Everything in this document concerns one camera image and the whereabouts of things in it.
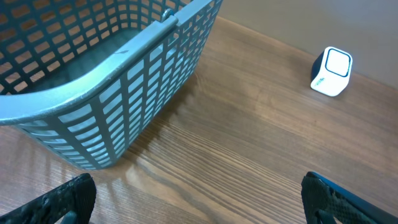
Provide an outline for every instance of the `brown wall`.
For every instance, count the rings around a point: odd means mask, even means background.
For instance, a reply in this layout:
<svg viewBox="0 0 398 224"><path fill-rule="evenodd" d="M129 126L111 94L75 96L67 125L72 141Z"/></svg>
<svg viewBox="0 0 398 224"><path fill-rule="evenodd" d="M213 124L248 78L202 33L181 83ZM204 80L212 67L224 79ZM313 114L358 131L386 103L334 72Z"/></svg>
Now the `brown wall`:
<svg viewBox="0 0 398 224"><path fill-rule="evenodd" d="M220 16L318 55L353 56L353 69L398 89L397 0L224 0Z"/></svg>

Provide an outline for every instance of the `lattice pattern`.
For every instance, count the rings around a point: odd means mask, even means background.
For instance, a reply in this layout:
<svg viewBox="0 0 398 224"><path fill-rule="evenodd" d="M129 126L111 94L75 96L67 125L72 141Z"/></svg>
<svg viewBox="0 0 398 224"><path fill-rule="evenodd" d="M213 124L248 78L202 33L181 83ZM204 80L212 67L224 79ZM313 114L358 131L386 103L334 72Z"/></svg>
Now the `lattice pattern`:
<svg viewBox="0 0 398 224"><path fill-rule="evenodd" d="M157 1L142 1L140 3L118 1L118 5L116 5L115 2L106 0L94 1L97 2L96 4L86 2L86 4L78 6L77 2L75 2L75 5L71 4L71 11L64 12L64 14L56 13L55 17L60 18L57 20L61 21L61 18L64 17L79 15L79 10L75 10L75 7L79 7L79 9L90 11L90 14L84 16L84 18L91 19L93 23L84 27L83 22L77 25L80 31L76 34L65 35L65 39L58 42L57 45L52 42L51 44L55 47L63 44L74 47L62 53L52 51L56 55L55 58L47 62L40 61L42 65L47 66L54 63L54 60L59 58L57 54L60 57L70 53L79 54L77 52L79 46L86 45L87 49L90 49L90 41L95 38L101 41L101 35L104 32L109 32L111 35L114 32L111 26L112 17L107 14L110 9L116 11L117 16L115 16L116 22L114 24L118 29L123 29L125 22L127 22L127 29L131 29L135 24L143 29L143 26L148 26L154 19L159 19L156 15L160 16L160 12L167 7L180 9L185 5L184 2L180 1L162 1L163 3ZM34 7L34 5L35 2L28 4L29 7ZM97 97L86 102L85 105L81 105L78 109L70 108L62 114L40 121L19 124L17 127L75 166L83 169L102 169L114 164L163 105L193 73L220 5L221 0L213 1L207 7L193 14L191 19L181 24L158 46L146 53L131 69L121 74L113 84ZM122 16L125 12L129 12L129 16ZM104 13L105 16L96 20L96 16L101 13ZM102 22L106 22L108 26L100 31L99 25ZM60 30L68 30L76 24L63 24L61 26ZM95 35L90 38L85 36L86 30L89 29L96 29ZM54 33L53 35L45 33L45 37L35 41L36 43L51 42L52 38L59 35L58 32ZM81 35L83 36L82 42L75 45L73 40ZM6 40L6 43L12 43L17 40L16 38L16 36L10 37ZM2 62L5 61L5 58L9 60L27 49L30 52L34 50L34 47L25 44L25 47L14 52L7 51L4 54L5 57L0 60ZM22 65L31 62L39 63L34 58L40 58L52 49L44 50L40 54L35 52L35 55L33 55L32 53L33 57L26 60ZM7 50L7 44L1 50ZM60 67L65 63L61 60L57 61L59 61ZM11 65L12 68L1 74L2 77L8 77L14 72L22 74L23 66L19 65L17 61L13 61ZM51 72L45 69L41 71L44 72L44 76ZM3 85L2 93L17 93L18 91L15 89L17 84L13 83L26 82L28 86L31 85L33 81L31 80L29 83L27 79L30 80L30 77L35 75L36 72L38 72L37 68L23 73L12 83L5 83L6 79L3 79L0 81L0 84Z"/></svg>

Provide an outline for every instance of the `wooden table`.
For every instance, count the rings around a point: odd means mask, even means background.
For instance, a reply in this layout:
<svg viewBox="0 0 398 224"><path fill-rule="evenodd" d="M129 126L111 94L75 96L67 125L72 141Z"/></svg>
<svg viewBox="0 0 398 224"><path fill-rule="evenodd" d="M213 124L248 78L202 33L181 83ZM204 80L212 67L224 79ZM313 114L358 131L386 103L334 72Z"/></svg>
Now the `wooden table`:
<svg viewBox="0 0 398 224"><path fill-rule="evenodd" d="M183 88L116 166L90 172L91 221L304 223L309 170L398 215L398 91L354 73L341 95L321 95L314 60L218 18ZM0 133L0 214L84 172Z"/></svg>

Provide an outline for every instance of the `white cube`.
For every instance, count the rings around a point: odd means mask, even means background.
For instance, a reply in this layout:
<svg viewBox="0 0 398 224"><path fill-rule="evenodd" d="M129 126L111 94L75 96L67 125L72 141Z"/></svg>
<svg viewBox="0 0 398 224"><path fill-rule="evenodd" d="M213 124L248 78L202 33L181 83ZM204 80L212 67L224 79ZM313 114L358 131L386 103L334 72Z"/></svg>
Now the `white cube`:
<svg viewBox="0 0 398 224"><path fill-rule="evenodd" d="M328 96L339 95L348 85L353 58L336 47L327 47L312 66L311 88Z"/></svg>

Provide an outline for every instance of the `small white box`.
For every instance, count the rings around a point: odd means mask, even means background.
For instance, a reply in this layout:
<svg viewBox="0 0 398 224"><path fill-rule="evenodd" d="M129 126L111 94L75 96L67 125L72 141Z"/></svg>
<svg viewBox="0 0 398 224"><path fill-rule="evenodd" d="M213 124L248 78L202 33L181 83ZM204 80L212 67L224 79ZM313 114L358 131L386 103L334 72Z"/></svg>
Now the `small white box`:
<svg viewBox="0 0 398 224"><path fill-rule="evenodd" d="M353 58L336 47L327 47L312 65L311 88L328 96L337 96L348 85Z"/></svg>

